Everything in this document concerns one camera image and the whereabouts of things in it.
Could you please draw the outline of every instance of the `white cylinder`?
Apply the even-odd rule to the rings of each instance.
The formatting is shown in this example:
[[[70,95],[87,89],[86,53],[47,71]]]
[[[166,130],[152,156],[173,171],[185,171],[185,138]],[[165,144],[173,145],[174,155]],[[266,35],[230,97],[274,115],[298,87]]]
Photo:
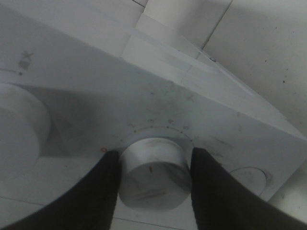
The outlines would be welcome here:
[[[32,168],[50,124],[47,109],[31,93],[0,84],[0,180],[12,179]]]
[[[167,211],[180,205],[191,190],[182,148],[165,138],[147,138],[121,156],[119,196],[130,208]]]

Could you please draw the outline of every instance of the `red mark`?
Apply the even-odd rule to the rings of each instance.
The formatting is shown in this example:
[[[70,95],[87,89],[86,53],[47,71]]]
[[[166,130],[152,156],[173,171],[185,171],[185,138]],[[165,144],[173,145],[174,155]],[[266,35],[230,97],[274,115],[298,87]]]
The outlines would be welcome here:
[[[101,148],[100,151],[107,152],[107,149],[106,148]]]

